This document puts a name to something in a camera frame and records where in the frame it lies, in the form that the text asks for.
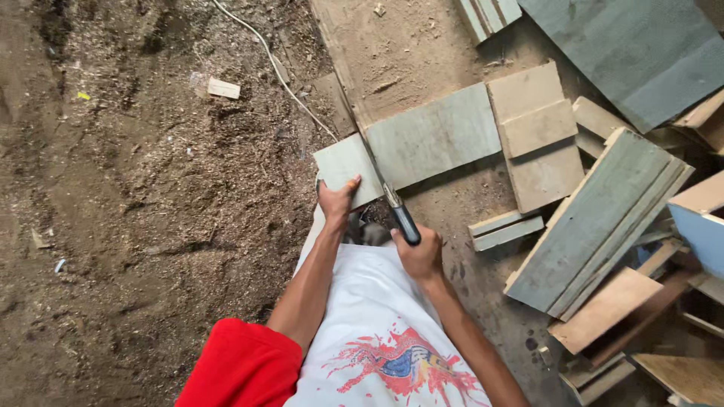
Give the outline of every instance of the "white cable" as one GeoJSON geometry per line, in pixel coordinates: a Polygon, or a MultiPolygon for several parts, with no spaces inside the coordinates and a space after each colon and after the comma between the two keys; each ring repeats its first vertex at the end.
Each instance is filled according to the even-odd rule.
{"type": "Polygon", "coordinates": [[[291,89],[289,89],[289,86],[287,86],[287,83],[282,78],[282,74],[279,73],[277,64],[274,63],[274,58],[272,57],[272,52],[269,50],[269,46],[266,45],[266,41],[264,40],[264,37],[262,37],[261,34],[259,34],[256,30],[254,30],[254,28],[252,26],[250,26],[249,24],[245,23],[243,20],[239,19],[235,15],[228,12],[224,8],[224,6],[222,6],[217,0],[212,0],[212,1],[216,5],[216,8],[221,10],[222,13],[231,17],[233,20],[240,23],[244,27],[247,27],[249,30],[251,30],[252,33],[254,33],[257,36],[257,38],[259,38],[259,40],[261,41],[261,45],[263,45],[264,50],[266,50],[266,55],[269,57],[269,61],[271,62],[271,65],[274,67],[274,72],[277,74],[277,78],[279,78],[279,83],[281,83],[282,86],[284,86],[284,89],[286,89],[287,93],[289,93],[289,95],[292,96],[292,99],[294,99],[299,104],[299,106],[301,106],[302,109],[304,109],[304,111],[307,112],[307,114],[309,114],[312,117],[312,119],[314,119],[314,121],[319,126],[321,126],[321,128],[323,128],[330,136],[332,136],[332,138],[334,138],[335,142],[337,142],[338,140],[337,140],[337,137],[334,136],[334,133],[332,133],[332,131],[327,126],[325,126],[324,123],[320,122],[319,119],[317,119],[317,117],[314,115],[314,113],[310,112],[309,109],[307,109],[307,106],[304,106],[304,103],[302,103],[299,99],[297,99],[297,96],[294,96],[294,93],[291,91],[291,89]]]}

